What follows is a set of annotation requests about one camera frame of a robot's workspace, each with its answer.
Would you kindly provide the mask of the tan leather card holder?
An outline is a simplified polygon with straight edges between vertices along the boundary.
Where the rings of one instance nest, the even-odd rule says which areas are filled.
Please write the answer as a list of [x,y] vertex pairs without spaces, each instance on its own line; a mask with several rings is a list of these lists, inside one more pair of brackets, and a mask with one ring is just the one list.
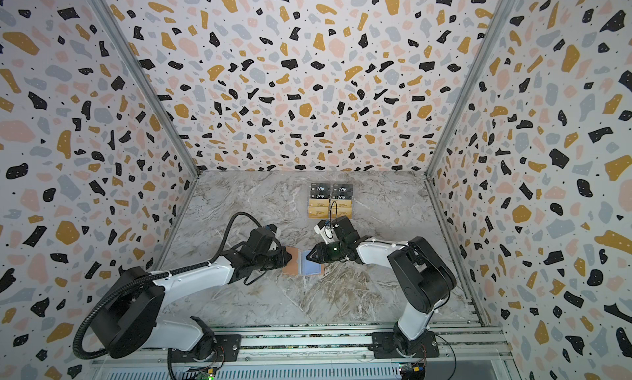
[[309,250],[287,247],[291,260],[282,269],[286,276],[322,276],[325,271],[323,264],[314,263],[307,259]]

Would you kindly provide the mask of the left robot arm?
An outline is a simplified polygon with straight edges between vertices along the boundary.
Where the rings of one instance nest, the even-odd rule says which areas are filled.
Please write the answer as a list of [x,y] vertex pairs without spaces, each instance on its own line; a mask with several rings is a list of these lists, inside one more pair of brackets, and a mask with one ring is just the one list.
[[177,300],[214,287],[243,281],[259,272],[284,268],[291,254],[276,237],[275,225],[252,230],[216,258],[172,271],[125,271],[77,329],[72,350],[92,360],[120,359],[142,349],[180,350],[204,362],[219,353],[214,330],[200,317],[166,317],[162,311]]

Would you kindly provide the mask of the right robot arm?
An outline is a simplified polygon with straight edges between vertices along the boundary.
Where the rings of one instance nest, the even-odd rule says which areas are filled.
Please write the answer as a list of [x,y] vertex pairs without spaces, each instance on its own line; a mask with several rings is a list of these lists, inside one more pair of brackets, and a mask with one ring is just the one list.
[[457,286],[454,273],[431,244],[421,236],[407,242],[362,236],[346,216],[320,220],[314,231],[322,241],[307,254],[312,263],[352,261],[383,266],[393,271],[398,281],[406,306],[391,332],[373,335],[375,356],[415,358],[427,354],[425,344],[434,340],[431,319]]

